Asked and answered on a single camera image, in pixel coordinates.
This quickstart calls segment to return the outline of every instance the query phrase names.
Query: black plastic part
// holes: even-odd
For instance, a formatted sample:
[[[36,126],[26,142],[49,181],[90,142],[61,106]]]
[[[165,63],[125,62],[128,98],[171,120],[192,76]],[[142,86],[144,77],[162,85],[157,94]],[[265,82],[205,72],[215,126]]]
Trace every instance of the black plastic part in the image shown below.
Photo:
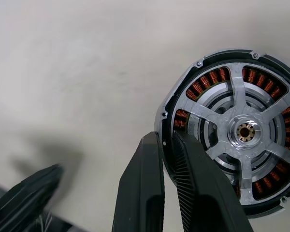
[[[63,168],[53,165],[31,175],[0,198],[0,232],[22,232],[56,191]]]
[[[118,188],[113,232],[162,232],[164,179],[155,132],[144,136]]]
[[[192,135],[175,131],[176,183],[185,232],[252,232],[226,175]]]

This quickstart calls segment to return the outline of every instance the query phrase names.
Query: silver spoke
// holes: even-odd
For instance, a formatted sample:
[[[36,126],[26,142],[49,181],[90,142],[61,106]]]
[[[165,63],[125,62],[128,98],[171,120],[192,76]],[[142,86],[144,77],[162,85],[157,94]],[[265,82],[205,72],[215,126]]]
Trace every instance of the silver spoke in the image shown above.
[[[252,169],[251,157],[241,156],[239,158],[241,165],[241,178],[240,178],[240,191],[241,191],[241,204],[250,204],[255,201],[252,195]]]
[[[278,157],[282,158],[285,162],[290,164],[290,150],[274,142],[271,142],[267,146],[266,150],[277,155]]]
[[[252,169],[251,169],[251,158],[248,156],[240,157],[241,163],[241,189],[251,189],[252,186]]]
[[[224,153],[223,142],[218,142],[215,146],[209,148],[206,153],[212,160],[216,159],[218,156]]]
[[[268,123],[277,115],[281,114],[285,109],[290,106],[290,88],[289,91],[273,105],[262,112],[262,120]]]
[[[241,114],[243,109],[247,106],[244,80],[242,76],[243,67],[244,65],[242,63],[232,63],[228,65],[236,114]]]
[[[189,98],[185,97],[185,103],[182,104],[179,109],[185,110],[190,112],[191,114],[204,118],[212,123],[218,125],[219,121],[221,120],[221,115],[208,109],[207,107],[190,100]]]

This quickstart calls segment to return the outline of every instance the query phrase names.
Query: white surface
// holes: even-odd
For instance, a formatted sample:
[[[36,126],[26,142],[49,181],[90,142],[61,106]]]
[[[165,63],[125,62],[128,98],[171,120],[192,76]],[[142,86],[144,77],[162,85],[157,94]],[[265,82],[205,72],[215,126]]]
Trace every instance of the white surface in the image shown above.
[[[290,65],[290,0],[0,0],[0,185],[61,161],[55,214],[109,232],[159,104],[192,62],[229,47]],[[181,231],[169,179],[166,196],[165,231]]]
[[[255,232],[284,232],[290,231],[290,199],[282,203],[284,207],[281,211],[270,215],[269,217],[256,218],[252,222],[252,228]]]

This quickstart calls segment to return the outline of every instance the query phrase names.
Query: center hub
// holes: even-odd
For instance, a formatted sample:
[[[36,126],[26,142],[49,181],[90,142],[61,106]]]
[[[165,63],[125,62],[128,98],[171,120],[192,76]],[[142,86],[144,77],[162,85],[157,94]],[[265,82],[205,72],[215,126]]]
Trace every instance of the center hub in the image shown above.
[[[248,142],[254,138],[255,129],[251,124],[243,123],[237,128],[236,134],[241,141]]]
[[[262,137],[262,129],[257,119],[248,115],[233,118],[228,126],[227,136],[230,143],[239,149],[251,149]]]

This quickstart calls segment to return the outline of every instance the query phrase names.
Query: cable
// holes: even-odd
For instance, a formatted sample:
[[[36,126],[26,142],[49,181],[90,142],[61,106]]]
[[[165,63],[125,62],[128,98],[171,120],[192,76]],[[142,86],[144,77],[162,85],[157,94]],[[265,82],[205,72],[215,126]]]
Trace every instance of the cable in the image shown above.
[[[44,227],[43,227],[43,219],[42,219],[42,216],[39,215],[39,218],[40,218],[40,224],[41,224],[41,232],[44,232]]]
[[[45,231],[44,231],[44,232],[47,232],[48,227],[50,226],[50,223],[52,222],[52,219],[53,219],[53,215],[51,215],[51,217],[50,217],[50,219],[49,219],[49,222],[48,222],[48,224],[47,224],[46,227],[45,227]]]

